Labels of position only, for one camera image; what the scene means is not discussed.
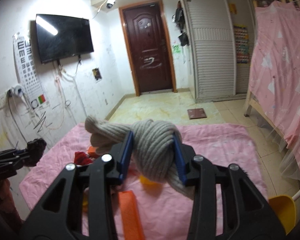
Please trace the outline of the yellow trash bin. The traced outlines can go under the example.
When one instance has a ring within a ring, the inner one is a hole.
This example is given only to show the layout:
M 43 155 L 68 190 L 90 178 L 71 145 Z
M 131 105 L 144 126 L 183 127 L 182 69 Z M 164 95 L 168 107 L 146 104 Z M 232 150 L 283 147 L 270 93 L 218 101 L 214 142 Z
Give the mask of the yellow trash bin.
M 286 234 L 296 225 L 296 204 L 292 197 L 279 195 L 269 198 L 269 205 L 282 223 Z

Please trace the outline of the black wall television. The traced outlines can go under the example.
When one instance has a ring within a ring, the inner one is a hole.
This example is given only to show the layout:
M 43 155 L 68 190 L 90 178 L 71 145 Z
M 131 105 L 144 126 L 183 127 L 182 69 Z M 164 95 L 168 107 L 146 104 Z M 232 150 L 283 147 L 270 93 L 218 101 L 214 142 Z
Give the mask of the black wall television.
M 36 33 L 41 63 L 94 52 L 88 19 L 37 14 Z

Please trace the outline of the orange rectangular box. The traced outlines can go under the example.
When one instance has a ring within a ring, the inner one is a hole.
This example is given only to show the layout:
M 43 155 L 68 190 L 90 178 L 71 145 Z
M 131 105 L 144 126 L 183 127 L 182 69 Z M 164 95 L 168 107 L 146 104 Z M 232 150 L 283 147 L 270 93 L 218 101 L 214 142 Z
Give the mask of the orange rectangular box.
M 144 240 L 145 236 L 133 191 L 119 192 L 119 207 L 125 239 Z

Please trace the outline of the colourful wall chart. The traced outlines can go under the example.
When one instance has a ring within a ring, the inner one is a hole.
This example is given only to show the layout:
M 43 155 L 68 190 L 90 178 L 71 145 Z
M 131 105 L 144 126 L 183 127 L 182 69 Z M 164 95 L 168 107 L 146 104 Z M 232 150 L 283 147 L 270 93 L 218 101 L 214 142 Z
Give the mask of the colourful wall chart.
M 234 37 L 237 63 L 249 63 L 249 36 L 247 27 L 243 25 L 234 25 Z

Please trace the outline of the brown floor scale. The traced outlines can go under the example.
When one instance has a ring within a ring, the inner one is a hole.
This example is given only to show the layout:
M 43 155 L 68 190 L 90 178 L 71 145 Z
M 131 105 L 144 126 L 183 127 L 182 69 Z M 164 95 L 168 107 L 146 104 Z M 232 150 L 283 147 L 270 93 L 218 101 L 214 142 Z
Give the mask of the brown floor scale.
M 207 118 L 207 115 L 203 108 L 188 109 L 187 113 L 190 120 Z

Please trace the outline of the dark red sock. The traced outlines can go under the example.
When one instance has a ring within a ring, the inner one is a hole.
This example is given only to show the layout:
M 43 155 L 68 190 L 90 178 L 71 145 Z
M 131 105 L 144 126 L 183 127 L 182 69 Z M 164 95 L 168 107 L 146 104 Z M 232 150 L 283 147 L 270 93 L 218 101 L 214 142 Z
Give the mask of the dark red sock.
M 27 143 L 23 156 L 23 164 L 26 167 L 35 167 L 44 154 L 47 143 L 43 138 L 37 138 Z

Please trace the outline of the black hanging bags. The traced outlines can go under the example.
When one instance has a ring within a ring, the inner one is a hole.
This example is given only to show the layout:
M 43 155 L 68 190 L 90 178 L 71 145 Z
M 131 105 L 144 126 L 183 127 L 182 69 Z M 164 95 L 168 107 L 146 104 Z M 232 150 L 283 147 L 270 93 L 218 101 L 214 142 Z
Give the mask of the black hanging bags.
M 177 8 L 175 14 L 173 15 L 173 22 L 177 26 L 178 30 L 180 31 L 180 35 L 178 36 L 180 44 L 182 47 L 189 45 L 189 38 L 185 31 L 186 23 L 185 23 L 185 16 L 183 7 L 181 5 L 181 1 L 178 1 Z

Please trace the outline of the pink bed sheet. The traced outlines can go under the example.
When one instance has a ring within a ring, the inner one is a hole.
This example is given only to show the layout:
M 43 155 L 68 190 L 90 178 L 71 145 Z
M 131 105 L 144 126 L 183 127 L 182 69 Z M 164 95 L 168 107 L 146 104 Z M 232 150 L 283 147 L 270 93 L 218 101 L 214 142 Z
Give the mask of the pink bed sheet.
M 267 186 L 262 177 L 256 146 L 242 125 L 213 124 L 178 126 L 183 143 L 193 147 L 196 154 L 213 164 L 227 167 L 238 164 L 247 172 L 264 198 Z M 40 159 L 19 184 L 21 194 L 33 209 L 43 193 L 66 164 L 74 161 L 75 152 L 86 152 L 90 133 L 78 124 Z M 186 239 L 193 201 L 175 191 L 168 184 L 146 187 L 139 180 L 133 163 L 120 191 L 133 191 L 146 239 Z

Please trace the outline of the white louvered wardrobe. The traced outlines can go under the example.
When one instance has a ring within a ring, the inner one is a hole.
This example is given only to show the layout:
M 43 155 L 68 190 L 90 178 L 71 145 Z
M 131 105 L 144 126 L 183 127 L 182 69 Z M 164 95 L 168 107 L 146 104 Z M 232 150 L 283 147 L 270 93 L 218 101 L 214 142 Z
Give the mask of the white louvered wardrobe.
M 244 99 L 255 39 L 251 0 L 181 0 L 189 38 L 189 88 L 195 102 Z M 236 61 L 234 25 L 247 27 L 249 63 Z

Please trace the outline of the grey knitted sock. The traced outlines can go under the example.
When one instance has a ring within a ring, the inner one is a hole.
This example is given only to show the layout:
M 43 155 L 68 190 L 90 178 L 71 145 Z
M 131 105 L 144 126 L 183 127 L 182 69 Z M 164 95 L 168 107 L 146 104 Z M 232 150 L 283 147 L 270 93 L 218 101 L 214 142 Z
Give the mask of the grey knitted sock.
M 91 134 L 90 143 L 96 154 L 103 155 L 112 146 L 123 142 L 128 132 L 133 132 L 133 161 L 137 170 L 148 180 L 156 183 L 167 182 L 175 191 L 193 200 L 194 187 L 186 187 L 179 179 L 173 162 L 173 136 L 182 139 L 179 129 L 168 121 L 147 119 L 133 124 L 115 124 L 89 116 L 85 129 Z

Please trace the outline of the yellow plastic piece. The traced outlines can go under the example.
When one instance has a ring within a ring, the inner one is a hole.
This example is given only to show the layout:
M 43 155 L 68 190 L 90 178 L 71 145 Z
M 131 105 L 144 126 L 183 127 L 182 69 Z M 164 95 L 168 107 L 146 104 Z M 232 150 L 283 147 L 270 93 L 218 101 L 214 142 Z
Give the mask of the yellow plastic piece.
M 151 181 L 142 175 L 139 176 L 139 181 L 142 184 L 142 186 L 144 186 L 144 187 L 160 187 L 161 186 L 160 183 Z

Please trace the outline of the dark brown door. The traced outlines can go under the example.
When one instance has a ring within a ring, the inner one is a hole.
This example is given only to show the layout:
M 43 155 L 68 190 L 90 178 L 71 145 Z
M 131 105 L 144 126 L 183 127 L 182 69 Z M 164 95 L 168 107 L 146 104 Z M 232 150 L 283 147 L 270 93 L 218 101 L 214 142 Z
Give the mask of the dark brown door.
M 119 8 L 135 93 L 176 92 L 175 70 L 162 0 Z

